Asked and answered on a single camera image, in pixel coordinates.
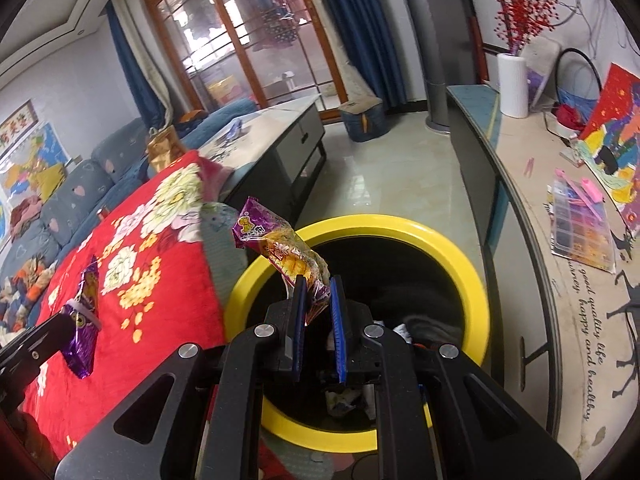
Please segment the purple orange snack wrapper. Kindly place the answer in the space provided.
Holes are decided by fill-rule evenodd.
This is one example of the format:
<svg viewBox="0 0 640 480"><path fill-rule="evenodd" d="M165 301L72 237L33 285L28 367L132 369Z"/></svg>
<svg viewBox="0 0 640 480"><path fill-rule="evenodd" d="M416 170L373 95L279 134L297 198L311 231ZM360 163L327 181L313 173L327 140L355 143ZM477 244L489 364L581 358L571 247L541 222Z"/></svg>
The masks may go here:
<svg viewBox="0 0 640 480"><path fill-rule="evenodd" d="M248 248L265 257L281 274L288 286L294 287L301 275L307 284L310 306L305 308L305 324L309 325L330 302L328 265L292 226L249 197L232 226L235 246Z"/></svg>

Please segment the yellow rimmed black trash bin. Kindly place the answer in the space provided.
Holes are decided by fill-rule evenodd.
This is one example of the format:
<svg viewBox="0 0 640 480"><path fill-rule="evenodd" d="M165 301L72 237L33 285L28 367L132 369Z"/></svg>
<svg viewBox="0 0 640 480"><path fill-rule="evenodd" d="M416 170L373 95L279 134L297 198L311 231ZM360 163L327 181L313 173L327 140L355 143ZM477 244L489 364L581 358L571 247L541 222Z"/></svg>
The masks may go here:
<svg viewBox="0 0 640 480"><path fill-rule="evenodd" d="M385 214L351 214L305 226L298 235L341 277L346 297L369 307L392 330L417 322L441 322L476 364L489 342L490 314L480 277L457 246L414 221ZM293 384L267 389L262 426L275 436L315 451L370 452L375 423L357 408L329 413L326 387Z"/></svg>

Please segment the pile of colourful clothes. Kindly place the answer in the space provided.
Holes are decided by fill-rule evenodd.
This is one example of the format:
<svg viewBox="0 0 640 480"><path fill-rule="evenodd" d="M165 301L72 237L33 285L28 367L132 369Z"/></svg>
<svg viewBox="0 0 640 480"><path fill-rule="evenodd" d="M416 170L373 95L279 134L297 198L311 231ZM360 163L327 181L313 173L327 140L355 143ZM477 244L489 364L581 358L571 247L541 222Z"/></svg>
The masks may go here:
<svg viewBox="0 0 640 480"><path fill-rule="evenodd" d="M56 263L47 266L43 258L28 259L1 287L1 327L9 333L27 325L32 308L48 287Z"/></svg>

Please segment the red floral blanket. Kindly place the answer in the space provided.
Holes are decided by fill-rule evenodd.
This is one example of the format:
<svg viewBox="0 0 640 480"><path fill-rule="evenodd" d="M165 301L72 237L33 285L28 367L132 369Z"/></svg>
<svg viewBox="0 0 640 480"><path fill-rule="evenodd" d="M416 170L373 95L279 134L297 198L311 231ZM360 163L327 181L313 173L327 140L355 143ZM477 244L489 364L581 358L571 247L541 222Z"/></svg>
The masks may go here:
<svg viewBox="0 0 640 480"><path fill-rule="evenodd" d="M201 211L224 168L190 151L120 203L56 270L43 298L45 321L75 295L81 272L98 265L102 328L94 369L77 377L60 354L26 391L54 456L63 458L180 344L226 340L221 303L205 258Z"/></svg>

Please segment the long tv cabinet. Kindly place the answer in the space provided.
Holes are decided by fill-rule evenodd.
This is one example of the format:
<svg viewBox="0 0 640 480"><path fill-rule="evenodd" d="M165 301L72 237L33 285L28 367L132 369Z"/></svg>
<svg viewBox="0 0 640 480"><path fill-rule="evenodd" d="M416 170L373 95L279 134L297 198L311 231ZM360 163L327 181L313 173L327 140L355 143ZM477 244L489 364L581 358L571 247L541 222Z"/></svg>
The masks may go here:
<svg viewBox="0 0 640 480"><path fill-rule="evenodd" d="M503 116L482 84L447 90L451 142L480 240L491 308L491 374L574 457L586 479L639 474L639 244L611 203L613 270L553 248L552 188L564 171L538 114Z"/></svg>

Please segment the china map poster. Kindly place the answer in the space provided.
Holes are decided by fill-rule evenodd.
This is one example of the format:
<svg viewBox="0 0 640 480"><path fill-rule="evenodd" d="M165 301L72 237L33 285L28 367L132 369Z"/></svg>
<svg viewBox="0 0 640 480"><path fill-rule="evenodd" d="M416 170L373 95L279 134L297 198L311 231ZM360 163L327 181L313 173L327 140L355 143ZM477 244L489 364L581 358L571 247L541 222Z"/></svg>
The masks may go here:
<svg viewBox="0 0 640 480"><path fill-rule="evenodd" d="M1 162L1 193L15 208L30 196L46 200L70 158L50 122L35 128Z"/></svg>

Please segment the bead organizer box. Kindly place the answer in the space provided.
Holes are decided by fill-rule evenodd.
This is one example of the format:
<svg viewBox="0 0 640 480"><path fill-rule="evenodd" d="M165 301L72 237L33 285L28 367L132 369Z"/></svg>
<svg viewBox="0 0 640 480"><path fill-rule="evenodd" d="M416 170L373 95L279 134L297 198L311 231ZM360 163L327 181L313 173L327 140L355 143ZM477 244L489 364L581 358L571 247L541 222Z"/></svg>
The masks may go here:
<svg viewBox="0 0 640 480"><path fill-rule="evenodd" d="M555 177L548 187L553 255L613 274L614 243L604 203L586 205L576 193L577 183Z"/></svg>

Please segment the blue sofa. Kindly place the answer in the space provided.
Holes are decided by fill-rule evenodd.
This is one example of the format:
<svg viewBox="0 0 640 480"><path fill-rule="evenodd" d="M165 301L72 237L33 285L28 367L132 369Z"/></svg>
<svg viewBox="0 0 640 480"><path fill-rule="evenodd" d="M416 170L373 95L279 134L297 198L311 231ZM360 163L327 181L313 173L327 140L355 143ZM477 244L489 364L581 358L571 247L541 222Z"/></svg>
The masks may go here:
<svg viewBox="0 0 640 480"><path fill-rule="evenodd" d="M232 119L256 110L253 101L239 99L201 122L178 125L177 136L186 151L195 150ZM147 134L140 118L111 134L58 185L30 223L20 227L20 235L1 265L1 335L18 332L28 320L35 323L36 319L32 312L36 312L34 305L40 296L25 299L28 306L20 311L21 292L26 294L27 288L21 285L20 292L16 291L12 284L15 273L34 259L44 270L52 263L62 263L98 225L101 208L112 211L160 173L146 156ZM247 258L242 249L233 247L230 231L222 232L230 229L235 211L228 206L215 206L214 211L205 216L204 249L216 292L226 302L234 282L246 269Z"/></svg>

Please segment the framed embroidery picture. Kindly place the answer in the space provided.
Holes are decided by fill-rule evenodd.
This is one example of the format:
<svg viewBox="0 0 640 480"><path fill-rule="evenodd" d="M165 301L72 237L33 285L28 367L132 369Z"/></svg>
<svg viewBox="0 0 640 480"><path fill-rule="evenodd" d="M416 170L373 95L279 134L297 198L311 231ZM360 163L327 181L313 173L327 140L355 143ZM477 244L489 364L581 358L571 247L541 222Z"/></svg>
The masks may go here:
<svg viewBox="0 0 640 480"><path fill-rule="evenodd" d="M0 154L4 156L21 138L38 124L37 113L28 100L6 118L0 126Z"/></svg>

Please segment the gold foil gift bag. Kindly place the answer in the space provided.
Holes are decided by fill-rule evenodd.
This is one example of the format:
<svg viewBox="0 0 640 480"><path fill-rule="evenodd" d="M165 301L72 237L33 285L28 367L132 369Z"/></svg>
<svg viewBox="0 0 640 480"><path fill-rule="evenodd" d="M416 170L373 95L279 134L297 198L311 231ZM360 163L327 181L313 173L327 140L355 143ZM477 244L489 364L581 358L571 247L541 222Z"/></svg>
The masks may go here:
<svg viewBox="0 0 640 480"><path fill-rule="evenodd" d="M163 171L187 151L173 125L162 130L150 129L149 139L146 141L146 154L155 172Z"/></svg>

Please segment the grey coffee table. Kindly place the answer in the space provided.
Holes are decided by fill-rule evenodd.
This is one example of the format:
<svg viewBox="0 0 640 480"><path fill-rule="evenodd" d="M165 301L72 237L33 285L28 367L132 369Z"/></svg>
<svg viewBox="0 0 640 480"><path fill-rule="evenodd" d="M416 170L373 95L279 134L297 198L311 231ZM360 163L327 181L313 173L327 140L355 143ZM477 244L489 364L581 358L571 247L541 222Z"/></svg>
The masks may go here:
<svg viewBox="0 0 640 480"><path fill-rule="evenodd" d="M219 199L240 210L250 197L295 224L326 162L318 93L241 116L241 132L225 126L200 154L231 170Z"/></svg>

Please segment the blue left curtain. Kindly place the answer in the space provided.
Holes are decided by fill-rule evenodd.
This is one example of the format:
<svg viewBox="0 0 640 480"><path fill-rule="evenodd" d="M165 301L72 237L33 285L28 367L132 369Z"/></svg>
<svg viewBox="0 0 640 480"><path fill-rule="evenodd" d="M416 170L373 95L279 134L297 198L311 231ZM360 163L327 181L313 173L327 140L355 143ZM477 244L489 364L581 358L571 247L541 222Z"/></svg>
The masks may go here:
<svg viewBox="0 0 640 480"><path fill-rule="evenodd" d="M104 8L114 47L129 91L145 127L157 131L174 117L169 89L138 32L126 0L108 0Z"/></svg>

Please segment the blue curtain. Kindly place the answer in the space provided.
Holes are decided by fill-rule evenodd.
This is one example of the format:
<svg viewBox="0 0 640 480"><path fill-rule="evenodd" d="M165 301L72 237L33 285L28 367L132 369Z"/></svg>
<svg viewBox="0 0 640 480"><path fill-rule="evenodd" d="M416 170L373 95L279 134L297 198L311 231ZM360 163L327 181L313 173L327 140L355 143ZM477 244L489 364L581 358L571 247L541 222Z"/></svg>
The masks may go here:
<svg viewBox="0 0 640 480"><path fill-rule="evenodd" d="M169 89L138 32L126 0L108 0L104 8L114 47L129 91L145 127L157 131L174 117Z"/></svg>
<svg viewBox="0 0 640 480"><path fill-rule="evenodd" d="M355 66L384 106L398 108L408 102L404 77L380 0L324 0Z"/></svg>

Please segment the blue wrapper on coffee table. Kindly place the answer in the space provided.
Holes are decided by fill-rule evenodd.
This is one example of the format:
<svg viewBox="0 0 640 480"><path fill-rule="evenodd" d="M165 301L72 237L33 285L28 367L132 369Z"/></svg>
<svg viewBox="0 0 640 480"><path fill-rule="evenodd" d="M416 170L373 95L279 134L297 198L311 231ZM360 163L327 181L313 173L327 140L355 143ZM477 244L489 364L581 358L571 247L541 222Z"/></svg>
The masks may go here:
<svg viewBox="0 0 640 480"><path fill-rule="evenodd" d="M229 130L224 136L224 140L229 143L232 143L238 140L243 135L243 121L241 118L234 118L232 122L230 122Z"/></svg>

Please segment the grey standing air conditioner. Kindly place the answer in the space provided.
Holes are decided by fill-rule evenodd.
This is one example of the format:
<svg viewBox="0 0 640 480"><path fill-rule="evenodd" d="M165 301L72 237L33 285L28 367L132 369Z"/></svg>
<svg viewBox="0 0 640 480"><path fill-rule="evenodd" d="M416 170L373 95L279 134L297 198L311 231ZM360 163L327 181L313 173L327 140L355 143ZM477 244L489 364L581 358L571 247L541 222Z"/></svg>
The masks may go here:
<svg viewBox="0 0 640 480"><path fill-rule="evenodd" d="M447 89L456 84L475 84L478 76L471 0L406 1L423 70L426 124L447 132Z"/></svg>

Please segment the colourful painting canvas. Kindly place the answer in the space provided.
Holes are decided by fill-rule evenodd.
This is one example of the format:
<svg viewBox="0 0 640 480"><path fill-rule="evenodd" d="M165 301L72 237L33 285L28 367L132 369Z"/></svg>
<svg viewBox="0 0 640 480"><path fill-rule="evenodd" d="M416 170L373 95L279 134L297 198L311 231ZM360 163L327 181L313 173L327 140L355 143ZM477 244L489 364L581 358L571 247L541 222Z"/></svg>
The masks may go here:
<svg viewBox="0 0 640 480"><path fill-rule="evenodd" d="M577 148L632 236L639 234L639 130L639 77L611 64Z"/></svg>

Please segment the blue storage stool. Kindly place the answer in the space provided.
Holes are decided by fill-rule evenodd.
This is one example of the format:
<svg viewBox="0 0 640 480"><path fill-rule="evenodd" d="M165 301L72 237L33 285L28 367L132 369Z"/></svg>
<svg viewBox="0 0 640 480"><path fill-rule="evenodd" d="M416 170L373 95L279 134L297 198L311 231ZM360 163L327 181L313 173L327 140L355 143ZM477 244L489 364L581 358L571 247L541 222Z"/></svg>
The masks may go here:
<svg viewBox="0 0 640 480"><path fill-rule="evenodd" d="M349 139L367 142L385 136L390 131L383 101L376 96L358 96L338 107Z"/></svg>

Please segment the white ribbed vase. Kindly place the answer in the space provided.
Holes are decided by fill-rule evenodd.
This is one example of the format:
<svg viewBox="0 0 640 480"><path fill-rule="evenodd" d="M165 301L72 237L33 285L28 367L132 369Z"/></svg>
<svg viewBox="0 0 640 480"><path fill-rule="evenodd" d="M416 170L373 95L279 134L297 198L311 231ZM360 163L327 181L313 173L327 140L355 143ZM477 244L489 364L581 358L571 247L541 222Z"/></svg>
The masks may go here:
<svg viewBox="0 0 640 480"><path fill-rule="evenodd" d="M500 53L497 61L501 113L512 118L526 118L528 84L525 58Z"/></svg>

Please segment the black hoop basket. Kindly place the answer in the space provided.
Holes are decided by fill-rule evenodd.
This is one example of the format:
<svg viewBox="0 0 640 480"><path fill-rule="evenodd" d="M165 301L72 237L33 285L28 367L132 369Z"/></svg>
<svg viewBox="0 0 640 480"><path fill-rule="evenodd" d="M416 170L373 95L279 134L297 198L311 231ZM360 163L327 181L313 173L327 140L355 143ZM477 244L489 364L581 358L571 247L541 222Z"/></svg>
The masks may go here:
<svg viewBox="0 0 640 480"><path fill-rule="evenodd" d="M565 48L555 61L553 83L556 98L578 111L586 122L598 102L602 80L590 57L576 48Z"/></svg>

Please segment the wooden framed glass door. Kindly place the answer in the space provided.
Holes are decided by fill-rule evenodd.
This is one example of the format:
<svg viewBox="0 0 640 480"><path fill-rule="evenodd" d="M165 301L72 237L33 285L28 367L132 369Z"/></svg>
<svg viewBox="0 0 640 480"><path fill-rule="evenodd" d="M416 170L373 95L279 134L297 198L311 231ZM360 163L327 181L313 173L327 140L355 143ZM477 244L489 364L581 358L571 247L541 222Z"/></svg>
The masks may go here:
<svg viewBox="0 0 640 480"><path fill-rule="evenodd" d="M347 92L312 0L142 1L190 107L316 96L324 122L340 117Z"/></svg>

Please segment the red berry branches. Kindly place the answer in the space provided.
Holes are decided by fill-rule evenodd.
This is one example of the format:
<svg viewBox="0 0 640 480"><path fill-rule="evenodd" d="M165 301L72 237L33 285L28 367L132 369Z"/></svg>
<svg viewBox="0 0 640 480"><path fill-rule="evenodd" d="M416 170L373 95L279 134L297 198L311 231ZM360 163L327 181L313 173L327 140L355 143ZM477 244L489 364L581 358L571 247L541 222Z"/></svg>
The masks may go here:
<svg viewBox="0 0 640 480"><path fill-rule="evenodd" d="M520 55L542 32L553 32L559 18L559 0L499 0L495 33L508 46L510 55Z"/></svg>

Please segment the blue right curtain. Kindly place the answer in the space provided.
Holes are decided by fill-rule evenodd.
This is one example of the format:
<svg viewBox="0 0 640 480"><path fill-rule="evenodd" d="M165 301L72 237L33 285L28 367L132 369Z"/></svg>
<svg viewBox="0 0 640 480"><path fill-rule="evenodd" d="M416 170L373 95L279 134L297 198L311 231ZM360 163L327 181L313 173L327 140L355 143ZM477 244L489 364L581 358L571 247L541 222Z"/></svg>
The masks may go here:
<svg viewBox="0 0 640 480"><path fill-rule="evenodd" d="M324 0L355 66L384 106L398 108L408 102L404 77L380 0Z"/></svg>

